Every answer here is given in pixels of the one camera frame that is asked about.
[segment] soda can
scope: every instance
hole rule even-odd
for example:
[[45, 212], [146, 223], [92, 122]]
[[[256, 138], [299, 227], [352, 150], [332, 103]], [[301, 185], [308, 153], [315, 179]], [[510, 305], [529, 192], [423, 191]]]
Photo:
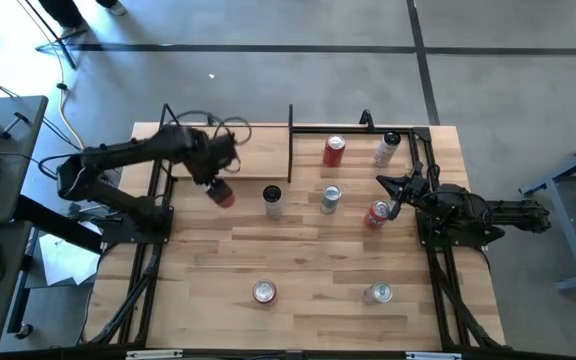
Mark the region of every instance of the soda can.
[[363, 301], [366, 304], [383, 304], [392, 299], [392, 289], [386, 283], [376, 283], [364, 290]]
[[277, 287], [270, 280], [259, 280], [252, 290], [252, 296], [260, 304], [272, 304], [277, 298]]
[[385, 133], [375, 152], [375, 165], [377, 167], [386, 167], [400, 142], [401, 136], [392, 131]]
[[321, 212], [332, 214], [337, 210], [337, 204], [341, 199], [341, 190], [335, 185], [330, 185], [324, 189], [324, 199], [321, 202]]
[[281, 218], [281, 190], [275, 185], [270, 185], [264, 189], [263, 196], [266, 216], [274, 220]]
[[346, 149], [346, 140], [341, 135], [332, 135], [326, 140], [324, 148], [324, 164], [336, 167], [341, 164], [341, 157]]
[[388, 220], [390, 214], [390, 205], [385, 201], [375, 201], [364, 216], [364, 224], [373, 229], [382, 227]]

